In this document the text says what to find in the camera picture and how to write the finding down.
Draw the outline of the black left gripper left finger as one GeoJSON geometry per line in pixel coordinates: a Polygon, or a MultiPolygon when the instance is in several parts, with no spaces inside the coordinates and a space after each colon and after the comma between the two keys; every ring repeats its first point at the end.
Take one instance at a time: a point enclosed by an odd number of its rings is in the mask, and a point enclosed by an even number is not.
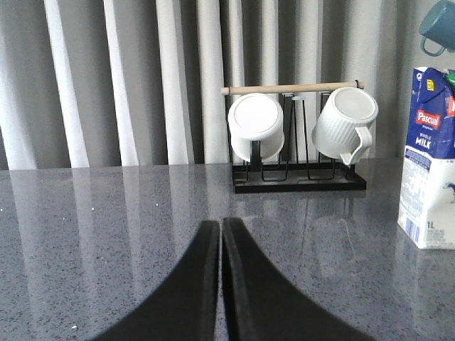
{"type": "Polygon", "coordinates": [[[220,225],[202,221],[161,285],[96,340],[213,340],[218,302],[220,225]]]}

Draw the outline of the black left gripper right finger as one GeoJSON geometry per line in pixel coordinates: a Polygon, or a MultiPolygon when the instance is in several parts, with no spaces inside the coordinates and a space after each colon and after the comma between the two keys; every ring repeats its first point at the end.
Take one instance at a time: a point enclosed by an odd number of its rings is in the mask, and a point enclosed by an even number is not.
{"type": "Polygon", "coordinates": [[[238,217],[223,220],[222,282],[230,340],[371,340],[288,281],[238,217]]]}

